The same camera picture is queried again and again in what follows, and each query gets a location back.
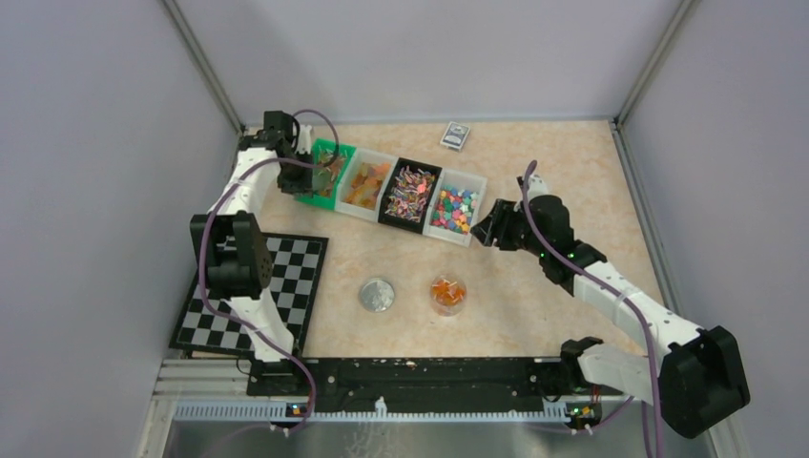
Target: chessboard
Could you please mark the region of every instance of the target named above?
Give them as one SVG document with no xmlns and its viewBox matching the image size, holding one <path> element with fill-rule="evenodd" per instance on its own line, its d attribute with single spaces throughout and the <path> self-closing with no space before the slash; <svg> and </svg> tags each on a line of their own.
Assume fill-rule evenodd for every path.
<svg viewBox="0 0 809 458">
<path fill-rule="evenodd" d="M 270 293 L 278 306 L 280 318 L 295 339 L 295 347 L 302 350 L 328 239 L 272 233 L 264 233 L 264 236 L 273 257 Z M 221 246 L 225 250 L 236 249 L 231 239 Z M 227 300 L 211 300 L 211 305 L 220 312 L 233 313 Z M 196 276 L 180 311 L 169 346 L 246 359 L 253 357 L 250 336 L 242 326 L 215 316 L 205 309 Z"/>
</svg>

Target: deck of cards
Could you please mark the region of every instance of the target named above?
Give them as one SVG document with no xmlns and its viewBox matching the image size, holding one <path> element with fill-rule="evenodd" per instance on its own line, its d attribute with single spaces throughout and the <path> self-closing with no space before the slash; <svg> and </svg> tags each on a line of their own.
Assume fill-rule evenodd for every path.
<svg viewBox="0 0 809 458">
<path fill-rule="evenodd" d="M 441 138 L 441 145 L 450 150 L 461 151 L 469 136 L 469 126 L 463 126 L 457 122 L 450 122 L 446 126 L 444 136 Z"/>
</svg>

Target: beige table surface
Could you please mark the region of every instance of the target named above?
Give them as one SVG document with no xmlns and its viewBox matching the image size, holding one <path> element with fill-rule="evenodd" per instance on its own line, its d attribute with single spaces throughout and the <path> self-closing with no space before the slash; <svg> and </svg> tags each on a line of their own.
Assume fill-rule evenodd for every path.
<svg viewBox="0 0 809 458">
<path fill-rule="evenodd" d="M 446 124 L 344 125 L 340 140 L 394 156 L 488 178 L 481 207 L 519 200 L 515 178 L 532 159 L 551 191 L 570 209 L 575 235 L 604 254 L 637 286 L 660 300 L 633 203 L 606 121 L 471 124 L 464 150 L 438 145 Z M 316 136 L 330 138 L 327 128 Z M 268 193 L 259 218 L 268 232 L 328 237 L 309 324 L 309 357 L 448 357 L 558 355 L 567 339 L 595 336 L 629 351 L 639 348 L 594 308 L 542 274 L 527 252 L 500 252 L 476 240 L 465 248 Z M 466 309 L 440 317 L 428 288 L 443 272 L 467 283 Z M 393 306 L 364 310 L 363 282 L 389 279 Z"/>
</svg>

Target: row of bins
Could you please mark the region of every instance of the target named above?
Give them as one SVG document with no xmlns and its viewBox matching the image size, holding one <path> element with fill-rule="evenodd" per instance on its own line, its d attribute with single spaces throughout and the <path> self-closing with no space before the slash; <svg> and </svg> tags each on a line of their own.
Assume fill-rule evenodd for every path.
<svg viewBox="0 0 809 458">
<path fill-rule="evenodd" d="M 316 140 L 312 145 L 315 163 L 326 163 L 334 148 L 330 140 Z M 313 195 L 298 196 L 298 201 L 469 246 L 472 238 L 469 228 L 477 223 L 486 195 L 484 177 L 342 143 L 339 154 L 331 167 L 315 170 Z M 418 198 L 423 204 L 412 207 L 417 210 L 410 211 L 409 218 L 402 218 L 395 208 L 389 208 L 391 201 L 397 201 L 394 196 L 401 193 L 396 188 L 403 180 L 396 178 L 402 170 L 419 176 L 430 173 L 434 177 L 430 184 L 420 180 L 413 185 L 423 189 Z"/>
</svg>

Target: white wall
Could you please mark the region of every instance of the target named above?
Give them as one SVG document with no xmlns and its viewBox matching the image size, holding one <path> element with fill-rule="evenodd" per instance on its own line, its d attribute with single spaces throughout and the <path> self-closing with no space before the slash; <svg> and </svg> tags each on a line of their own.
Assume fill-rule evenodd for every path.
<svg viewBox="0 0 809 458">
<path fill-rule="evenodd" d="M 4 5 L 0 456 L 133 455 L 234 145 L 157 2 Z"/>
<path fill-rule="evenodd" d="M 675 0 L 180 0 L 242 120 L 615 115 Z"/>
<path fill-rule="evenodd" d="M 702 2 L 629 125 L 689 316 L 736 334 L 755 456 L 806 456 L 809 3 Z"/>
</svg>

